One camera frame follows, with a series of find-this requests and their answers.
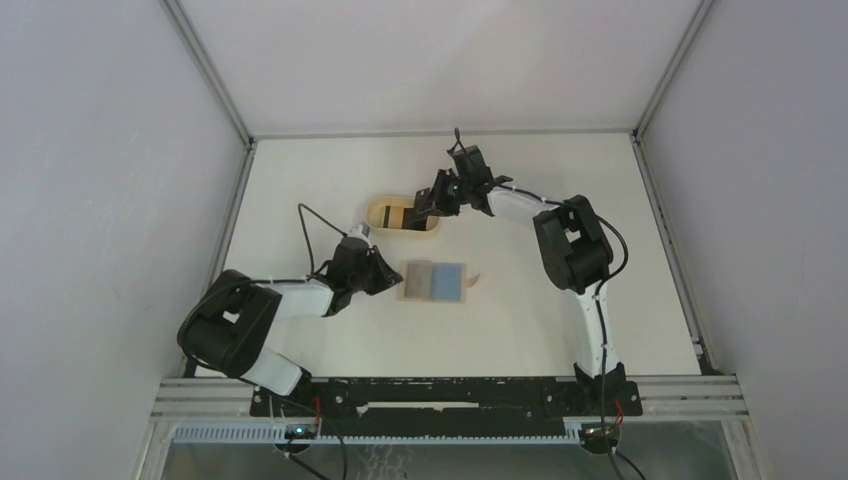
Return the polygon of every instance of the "red wire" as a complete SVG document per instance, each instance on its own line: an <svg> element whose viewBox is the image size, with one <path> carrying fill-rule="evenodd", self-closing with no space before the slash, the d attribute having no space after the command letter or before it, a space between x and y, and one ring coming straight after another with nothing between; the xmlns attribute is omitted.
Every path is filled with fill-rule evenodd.
<svg viewBox="0 0 848 480"><path fill-rule="evenodd" d="M618 415L616 415L614 425L620 427L624 425L624 409L621 407L621 402L618 400L615 401L615 406L618 408Z"/></svg>
<svg viewBox="0 0 848 480"><path fill-rule="evenodd" d="M321 397L315 396L315 411L318 412L318 415L315 416L315 428L318 428L318 420L321 418Z"/></svg>

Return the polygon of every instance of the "blue sponge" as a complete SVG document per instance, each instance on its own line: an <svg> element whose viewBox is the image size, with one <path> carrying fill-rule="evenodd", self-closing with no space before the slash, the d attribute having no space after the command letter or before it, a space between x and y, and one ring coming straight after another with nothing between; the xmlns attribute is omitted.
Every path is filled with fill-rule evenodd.
<svg viewBox="0 0 848 480"><path fill-rule="evenodd" d="M430 277L430 300L462 301L462 282L461 264L434 263Z"/></svg>

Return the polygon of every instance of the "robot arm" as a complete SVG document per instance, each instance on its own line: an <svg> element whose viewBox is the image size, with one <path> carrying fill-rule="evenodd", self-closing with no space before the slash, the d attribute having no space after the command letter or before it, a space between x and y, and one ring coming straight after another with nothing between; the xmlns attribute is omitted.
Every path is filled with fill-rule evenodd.
<svg viewBox="0 0 848 480"><path fill-rule="evenodd" d="M403 281L368 234L367 225L355 226L339 242L326 273L307 280L252 280L235 270L223 272L183 322L177 343L203 366L288 395L310 374L264 347L272 323L329 317L357 292L376 295Z"/></svg>
<svg viewBox="0 0 848 480"><path fill-rule="evenodd" d="M456 144L448 150L457 172L439 170L433 187L415 196L419 213L435 216L458 215L460 206L470 204L492 217L502 217L532 228L536 233L545 273L560 290L565 290L577 318L578 346L575 371L579 378L595 381L603 374L620 370L611 333L601 320L607 313L607 288L612 249L589 201L575 196L564 202L546 202L530 192L504 186L509 177L493 177L477 146L466 148L455 130ZM579 234L569 240L566 232ZM607 350L606 371L602 368Z"/></svg>
<svg viewBox="0 0 848 480"><path fill-rule="evenodd" d="M585 202L587 213L594 215L588 201L582 197L575 197L575 199L579 202ZM572 283L575 281L575 276L579 276L579 273L575 275L573 271L580 268L582 259L579 257L582 254L574 254L575 248L572 247L572 244L567 243L568 237L565 236L565 230L570 229L561 221L561 216L565 215L566 218L572 216L574 218L574 210L562 212L560 210L564 207L543 203L529 195L502 187L497 187L490 192L488 201L494 217L506 218L536 231L545 271L554 285L565 290L565 295L568 297L569 304L574 312L574 318L577 319L575 325L577 329L577 367L587 376L597 377L601 374L601 354L604 341L601 332L601 319L595 305L594 295L601 279L595 280L590 285L585 285L585 280L580 285ZM609 245L605 241L597 243L598 262L605 264L604 267L596 266L596 268L600 267L600 270L602 270L600 273L602 277L609 275L607 259L612 260L612 252L608 249ZM609 318L607 313L607 285L601 287L598 296L600 297L603 316L605 319ZM607 328L606 343L607 371L603 373L615 370L619 363L609 328Z"/></svg>

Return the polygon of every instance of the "gray wall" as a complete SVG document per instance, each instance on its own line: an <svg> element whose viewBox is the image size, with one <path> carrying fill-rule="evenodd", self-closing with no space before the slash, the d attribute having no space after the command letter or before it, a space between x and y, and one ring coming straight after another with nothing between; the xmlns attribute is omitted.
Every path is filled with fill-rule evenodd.
<svg viewBox="0 0 848 480"><path fill-rule="evenodd" d="M848 3L724 1L648 131L775 478L848 478Z"/></svg>
<svg viewBox="0 0 848 480"><path fill-rule="evenodd" d="M0 477L129 476L241 156L158 2L2 2Z"/></svg>

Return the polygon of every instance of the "white wall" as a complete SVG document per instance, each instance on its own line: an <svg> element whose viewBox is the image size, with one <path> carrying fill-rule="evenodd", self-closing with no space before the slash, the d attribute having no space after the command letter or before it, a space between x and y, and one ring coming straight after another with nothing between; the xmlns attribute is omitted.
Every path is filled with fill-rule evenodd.
<svg viewBox="0 0 848 480"><path fill-rule="evenodd" d="M648 131L775 478L848 478L848 3L725 1Z"/></svg>
<svg viewBox="0 0 848 480"><path fill-rule="evenodd" d="M184 0L257 135L628 128L698 0Z"/></svg>
<svg viewBox="0 0 848 480"><path fill-rule="evenodd" d="M127 478L242 147L153 0L0 6L0 477Z"/></svg>

